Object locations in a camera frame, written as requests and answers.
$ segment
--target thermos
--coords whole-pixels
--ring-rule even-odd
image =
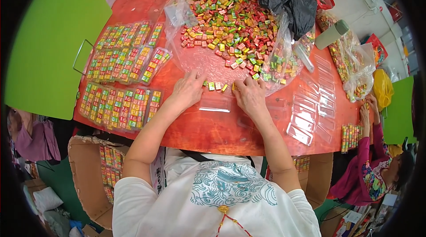
[[[315,45],[317,48],[322,50],[334,41],[341,38],[348,31],[348,24],[344,20],[339,20],[315,38]]]

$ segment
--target table surface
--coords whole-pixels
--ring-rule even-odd
[[[169,0],[116,0],[112,7],[112,16],[109,18],[106,26],[114,25],[117,22],[131,23],[145,20],[164,22],[166,16],[163,12],[163,7],[168,1]],[[316,34],[320,34],[318,27],[316,29]],[[164,47],[165,45],[166,38],[163,31],[157,46]],[[317,47],[314,47],[310,59],[313,64],[316,65],[314,55],[326,59],[334,66],[328,48],[320,51]],[[346,97],[346,93],[343,91],[342,83],[340,82],[339,75],[335,68],[332,68],[332,74],[335,81],[337,109],[335,119],[336,129],[332,132],[333,139],[331,144],[323,141],[317,133],[314,133],[311,146],[306,146],[286,134],[286,129],[291,117],[293,92],[297,91],[299,87],[309,88],[300,77],[296,77],[284,89],[267,97],[267,101],[280,98],[287,102],[287,110],[280,116],[280,119],[275,119],[274,123],[280,130],[292,155],[311,155],[339,151],[341,125],[359,123],[359,106],[362,103],[350,103]],[[164,90],[164,96],[167,98],[172,93],[175,82],[183,76],[184,72],[171,61],[156,75],[150,87]],[[318,79],[317,69],[315,69],[312,77]],[[79,86],[80,92],[84,91],[86,84],[87,81],[83,76]],[[128,88],[136,87],[136,84],[122,85],[115,82],[113,86],[116,88]],[[82,98],[77,101],[76,107],[80,106],[81,100]],[[234,97],[232,98],[231,112],[229,113],[200,111],[195,105],[190,107],[172,123],[167,129],[161,145],[217,154],[264,156],[263,139],[259,132],[256,129],[244,128],[237,124],[238,118],[243,115],[244,112],[237,106]],[[81,116],[78,112],[78,108],[74,111],[74,120],[130,139],[135,139],[138,134],[137,132],[127,133],[107,130],[103,126],[96,125],[92,121]]]

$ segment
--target pink shirt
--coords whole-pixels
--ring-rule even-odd
[[[345,174],[330,188],[330,193],[349,205],[365,206],[383,197],[389,190],[381,177],[392,158],[383,140],[382,124],[373,125],[373,144],[378,159],[369,161],[370,138],[358,143],[358,155],[348,165]]]
[[[15,142],[15,149],[21,157],[32,162],[51,160],[52,157],[49,151],[55,160],[61,160],[61,154],[53,133],[53,124],[49,120],[45,122],[35,121],[33,123],[32,137],[27,129],[22,126]]]

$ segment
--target pillow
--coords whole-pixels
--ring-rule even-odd
[[[63,201],[51,187],[47,187],[41,191],[33,193],[35,205],[37,209],[43,214],[47,210],[55,209],[63,204]]]
[[[43,213],[47,223],[49,223],[50,229],[58,237],[68,237],[71,227],[69,226],[69,220],[57,213],[56,211],[49,210]]]

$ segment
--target floor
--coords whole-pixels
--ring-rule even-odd
[[[47,165],[47,162],[45,161],[38,163],[40,165]],[[56,194],[62,199],[63,208],[71,214],[71,219],[79,220],[83,223],[83,225],[88,223],[92,223],[92,225],[94,225],[81,207],[81,203],[77,197],[74,182],[72,181],[71,167],[69,165],[68,158],[62,160],[60,164],[50,167],[54,171],[40,166],[38,167],[40,178],[47,186],[52,187]],[[337,205],[338,204],[333,200],[326,199],[322,206],[314,210],[318,221],[324,219],[327,216],[329,209]]]

